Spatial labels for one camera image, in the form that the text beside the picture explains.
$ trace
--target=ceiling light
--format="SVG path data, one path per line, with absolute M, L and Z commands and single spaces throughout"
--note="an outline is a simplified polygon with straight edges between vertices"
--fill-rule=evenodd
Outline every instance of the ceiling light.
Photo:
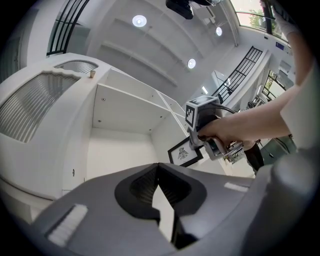
M 133 25 L 135 25 L 136 27 L 143 27 L 144 25 L 147 24 L 147 19 L 145 16 L 142 16 L 142 15 L 137 15 L 137 16 L 134 16 L 133 19 L 132 19 L 132 23 Z
M 222 35 L 222 29 L 221 29 L 221 27 L 217 27 L 216 29 L 215 29 L 215 33 L 220 37 L 221 35 Z
M 188 60 L 188 68 L 193 69 L 196 66 L 196 61 L 194 58 Z
M 202 86 L 202 90 L 204 91 L 205 94 L 208 94 L 206 87 Z

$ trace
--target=ceiling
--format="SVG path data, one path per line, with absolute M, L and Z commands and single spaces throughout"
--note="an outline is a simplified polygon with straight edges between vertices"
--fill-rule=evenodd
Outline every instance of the ceiling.
M 117 11 L 111 8 L 106 15 L 112 15 L 112 21 L 103 28 L 96 58 L 173 98 L 171 92 L 182 90 L 185 78 L 193 77 L 190 97 L 213 72 L 217 58 L 212 56 L 218 46 L 226 41 L 234 44 L 219 4 L 210 6 L 210 11 L 194 2 L 192 6 L 191 20 L 168 9 L 165 0 L 129 0 Z M 136 15 L 146 17 L 144 27 L 133 25 Z M 222 36 L 216 35 L 216 27 L 222 28 Z M 189 59 L 195 59 L 195 68 L 188 68 Z

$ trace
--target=picture frame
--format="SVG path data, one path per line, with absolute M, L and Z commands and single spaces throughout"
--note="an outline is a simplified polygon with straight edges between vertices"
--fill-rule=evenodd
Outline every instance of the picture frame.
M 190 137 L 185 138 L 183 141 L 168 150 L 171 164 L 188 167 L 204 158 L 199 148 L 191 150 L 189 138 Z

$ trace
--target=tree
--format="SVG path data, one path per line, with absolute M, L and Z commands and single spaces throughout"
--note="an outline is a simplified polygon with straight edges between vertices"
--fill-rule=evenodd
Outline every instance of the tree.
M 250 13 L 253 14 L 259 14 L 259 15 L 264 15 L 264 11 L 263 10 L 249 10 Z M 254 28 L 261 28 L 262 24 L 263 24 L 263 18 L 261 16 L 258 15 L 250 15 L 249 17 L 250 19 L 250 25 Z
M 266 22 L 266 18 L 263 18 L 259 15 L 265 15 L 264 14 L 264 11 L 263 10 L 252 10 L 250 9 L 249 10 L 250 13 L 253 13 L 253 14 L 258 14 L 258 15 L 250 15 L 249 19 L 250 19 L 250 25 L 254 28 L 261 28 L 263 27 L 263 24 Z M 272 28 L 272 31 L 275 30 L 276 28 L 276 23 L 272 20 L 271 21 L 271 28 Z

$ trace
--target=small cup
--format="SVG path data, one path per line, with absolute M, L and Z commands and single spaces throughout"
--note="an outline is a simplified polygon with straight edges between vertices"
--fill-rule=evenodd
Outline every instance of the small cup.
M 90 71 L 90 78 L 94 78 L 94 77 L 95 77 L 95 74 L 96 74 L 96 71 L 91 70 L 91 71 Z

